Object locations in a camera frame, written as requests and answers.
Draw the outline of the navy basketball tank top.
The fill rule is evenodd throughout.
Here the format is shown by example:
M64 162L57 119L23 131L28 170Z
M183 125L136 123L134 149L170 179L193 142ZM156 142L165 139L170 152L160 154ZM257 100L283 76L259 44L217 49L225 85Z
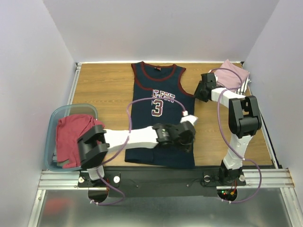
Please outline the navy basketball tank top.
M184 109L194 114L195 99L180 83L185 68L175 64L153 66L143 61L133 63L131 67L134 72L133 100L139 100L132 105L133 129L157 123L178 124ZM193 148L189 153L176 147L127 149L125 162L181 169L195 167Z

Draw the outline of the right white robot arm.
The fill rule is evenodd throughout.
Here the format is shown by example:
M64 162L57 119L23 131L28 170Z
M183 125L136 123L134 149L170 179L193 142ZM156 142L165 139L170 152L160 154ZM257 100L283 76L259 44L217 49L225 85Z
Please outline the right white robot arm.
M218 86L212 72L201 75L194 97L203 102L217 102L217 117L220 117L220 105L228 108L230 142L223 135L221 122L218 122L222 138L228 146L219 168L218 180L222 184L229 184L240 178L248 144L262 126L257 98L239 95Z

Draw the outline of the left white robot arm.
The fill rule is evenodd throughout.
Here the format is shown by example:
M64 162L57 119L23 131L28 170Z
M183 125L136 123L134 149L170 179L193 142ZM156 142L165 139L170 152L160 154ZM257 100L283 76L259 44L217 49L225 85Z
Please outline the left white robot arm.
M180 148L187 151L193 143L197 118L183 117L179 124L158 123L142 129L115 131L95 125L78 138L82 170L94 186L105 182L103 160L107 153L130 148Z

